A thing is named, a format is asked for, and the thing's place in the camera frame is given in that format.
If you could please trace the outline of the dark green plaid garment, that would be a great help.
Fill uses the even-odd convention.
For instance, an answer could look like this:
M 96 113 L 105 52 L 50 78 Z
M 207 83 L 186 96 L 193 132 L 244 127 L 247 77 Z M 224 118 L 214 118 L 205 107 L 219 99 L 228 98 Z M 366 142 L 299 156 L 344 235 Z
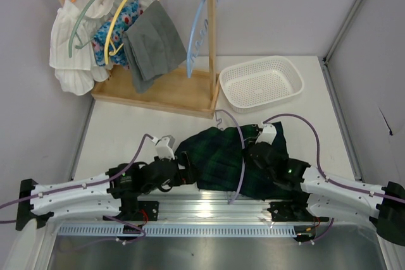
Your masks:
M 201 190 L 234 192 L 240 175 L 240 140 L 235 127 L 224 130 L 211 127 L 185 139 L 179 144 L 175 156 L 187 152 L 201 176 L 197 187 Z M 270 177 L 252 161 L 247 160 L 240 194 L 256 200 L 287 200 L 292 192 L 274 184 Z

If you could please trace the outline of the purple hanger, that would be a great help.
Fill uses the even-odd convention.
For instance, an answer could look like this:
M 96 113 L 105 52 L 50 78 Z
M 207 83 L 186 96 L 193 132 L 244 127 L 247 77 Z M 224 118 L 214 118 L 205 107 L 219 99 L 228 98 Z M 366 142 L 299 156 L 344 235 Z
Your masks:
M 219 113 L 225 114 L 226 116 L 228 116 L 232 120 L 232 122 L 235 125 L 237 133 L 239 135 L 239 140 L 240 140 L 240 151 L 239 151 L 240 175 L 239 175 L 239 180 L 238 180 L 238 184 L 237 184 L 237 188 L 235 190 L 235 193 L 231 197 L 227 198 L 227 204 L 232 205 L 237 200 L 237 198 L 239 197 L 239 194 L 240 194 L 240 191 L 241 191 L 241 188 L 242 188 L 242 184 L 243 184 L 243 181 L 244 181 L 244 176 L 245 176 L 245 172 L 246 172 L 246 163 L 245 163 L 244 157 L 242 155 L 242 152 L 243 152 L 243 150 L 245 149 L 246 146 L 245 146 L 245 140 L 244 140 L 242 128 L 238 124 L 235 117 L 232 116 L 228 111 L 226 111 L 224 109 L 215 110 L 216 127 L 219 128 L 220 130 L 223 130 L 223 128 L 221 127 L 221 124 L 222 124 L 223 120 L 219 117 L 219 115 L 218 115 Z

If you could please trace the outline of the grey pleated skirt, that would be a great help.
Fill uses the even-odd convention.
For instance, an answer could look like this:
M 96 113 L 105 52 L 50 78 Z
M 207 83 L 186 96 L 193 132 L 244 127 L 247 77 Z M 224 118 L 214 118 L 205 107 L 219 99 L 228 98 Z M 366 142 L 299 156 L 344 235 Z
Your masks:
M 138 94 L 145 93 L 155 79 L 177 69 L 187 57 L 178 31 L 159 1 L 153 1 L 123 33 L 122 42 Z

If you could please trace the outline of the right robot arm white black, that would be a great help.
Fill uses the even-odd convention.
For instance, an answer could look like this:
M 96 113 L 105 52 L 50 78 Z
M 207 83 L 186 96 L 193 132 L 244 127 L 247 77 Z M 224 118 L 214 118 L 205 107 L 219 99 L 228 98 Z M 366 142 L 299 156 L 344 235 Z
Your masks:
M 247 160 L 278 187 L 298 195 L 304 210 L 318 218 L 366 226 L 395 245 L 404 245 L 404 187 L 327 175 L 316 166 L 289 158 L 266 142 L 246 149 Z

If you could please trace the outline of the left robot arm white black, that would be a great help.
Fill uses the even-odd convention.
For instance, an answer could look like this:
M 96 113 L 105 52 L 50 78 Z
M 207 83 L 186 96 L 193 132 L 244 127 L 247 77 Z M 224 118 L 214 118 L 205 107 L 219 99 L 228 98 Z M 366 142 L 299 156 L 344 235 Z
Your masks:
M 21 231 L 31 220 L 37 227 L 65 219 L 115 218 L 122 221 L 155 221 L 152 205 L 138 198 L 154 190 L 169 192 L 191 185 L 199 173 L 186 153 L 174 159 L 155 157 L 151 163 L 123 163 L 105 173 L 79 181 L 40 185 L 33 179 L 20 183 L 15 229 Z

